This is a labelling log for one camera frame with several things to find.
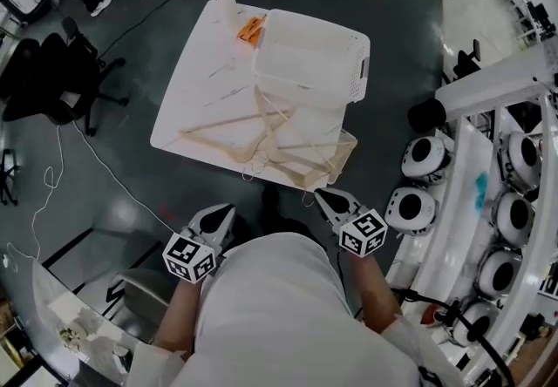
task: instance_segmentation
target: basket handle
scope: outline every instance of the basket handle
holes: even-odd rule
[[[370,57],[363,58],[363,63],[360,65],[360,78],[368,78],[369,68],[370,68]]]
[[[258,37],[258,43],[255,46],[256,49],[260,49],[260,46],[262,46],[262,42],[263,42],[263,36],[265,35],[265,27],[261,27],[261,32],[260,32],[260,36]]]

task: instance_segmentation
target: white shirt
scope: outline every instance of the white shirt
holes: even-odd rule
[[[231,250],[207,280],[187,362],[140,344],[127,385],[418,386],[418,365],[463,385],[425,330],[400,318],[379,335],[353,319],[316,243],[272,234]]]

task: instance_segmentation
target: black cable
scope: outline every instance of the black cable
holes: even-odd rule
[[[486,353],[488,353],[488,355],[496,363],[496,366],[503,373],[504,377],[506,377],[509,387],[515,387],[515,381],[514,381],[514,377],[512,377],[512,372],[509,370],[504,360],[498,354],[498,351],[494,349],[494,347],[487,341],[487,339],[483,335],[477,334],[477,331],[474,329],[473,325],[467,319],[465,319],[465,317],[461,314],[459,308],[450,306],[447,303],[443,303],[436,299],[431,299],[430,297],[424,297],[423,295],[420,295],[417,291],[413,291],[412,289],[392,288],[391,291],[400,294],[408,302],[433,303],[434,305],[438,305],[446,309],[449,313],[459,318],[461,322],[465,325],[467,330],[469,331],[469,335],[472,338],[472,340],[480,343],[480,346],[485,350]]]
[[[163,1],[161,4],[159,4],[158,6],[155,6],[154,8],[152,8],[149,12],[147,12],[147,14],[138,21],[138,23],[136,23],[134,26],[128,28],[127,30],[125,30],[120,36],[116,37],[116,39],[114,39],[108,46],[108,48],[105,49],[105,51],[99,55],[98,59],[101,59],[108,51],[110,51],[113,46],[119,41],[121,40],[123,37],[125,37],[126,35],[128,35],[130,32],[132,32],[134,29],[136,29],[137,27],[140,27],[156,10],[160,9],[161,7],[163,7],[165,4],[167,4],[168,2],[170,2],[171,0],[165,0]]]
[[[337,271],[339,271],[339,280],[341,281],[341,285],[343,286],[343,291],[346,292],[343,270],[341,269],[341,248],[337,248]]]

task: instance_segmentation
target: white table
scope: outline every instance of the white table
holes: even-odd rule
[[[262,17],[264,9],[238,5],[244,25],[251,17]],[[264,152],[257,152],[246,164],[231,160],[223,151],[181,139],[179,131],[187,131],[196,126],[213,124],[229,119],[238,119],[258,113],[254,98],[255,77],[251,71],[254,49],[251,45],[235,38],[219,20],[215,0],[209,1],[200,15],[188,39],[161,104],[157,121],[151,136],[151,145],[161,150],[186,156],[238,172],[245,179],[252,175],[285,186],[296,187],[282,172],[265,166]],[[280,109],[288,104],[271,98]],[[332,112],[298,106],[288,124],[276,130],[279,146],[303,143],[293,126],[304,137],[315,144],[329,144],[339,141],[344,120],[345,107]],[[223,127],[206,130],[204,135],[222,144],[242,147],[261,134],[264,126],[261,118],[251,119]],[[336,148],[320,148],[327,159],[335,154]],[[316,163],[322,163],[311,148],[289,150]],[[308,167],[289,164],[293,170],[307,173]],[[326,187],[329,175],[324,175],[311,187]]]

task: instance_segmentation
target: shoe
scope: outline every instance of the shoe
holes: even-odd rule
[[[109,6],[112,0],[101,0],[95,10],[91,13],[92,17],[96,17],[100,14],[105,8]]]
[[[279,208],[279,191],[275,184],[268,184],[262,192],[263,209],[277,212]]]

